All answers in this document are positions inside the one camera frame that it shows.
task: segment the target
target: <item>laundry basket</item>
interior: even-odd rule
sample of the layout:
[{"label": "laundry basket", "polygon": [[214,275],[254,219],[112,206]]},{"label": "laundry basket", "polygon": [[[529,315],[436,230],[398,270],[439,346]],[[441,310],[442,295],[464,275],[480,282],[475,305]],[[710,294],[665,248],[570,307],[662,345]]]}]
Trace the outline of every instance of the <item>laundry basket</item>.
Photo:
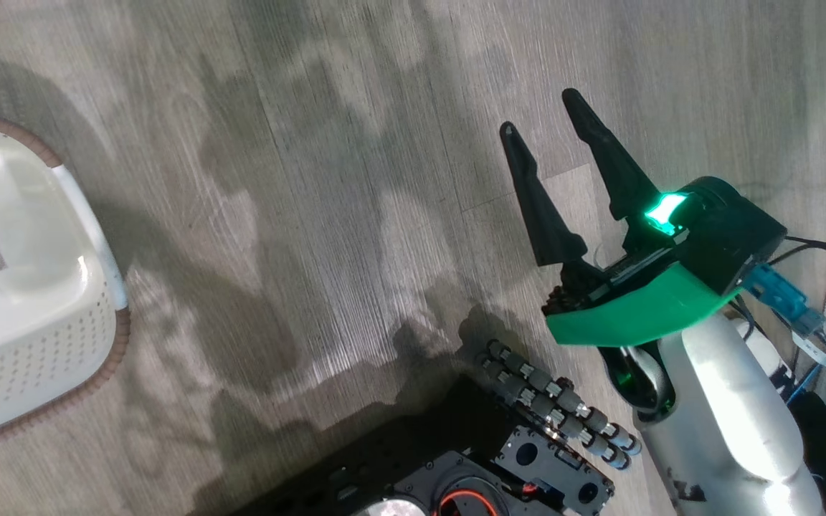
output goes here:
[{"label": "laundry basket", "polygon": [[129,338],[117,264],[85,196],[0,120],[0,441],[104,384]]}]

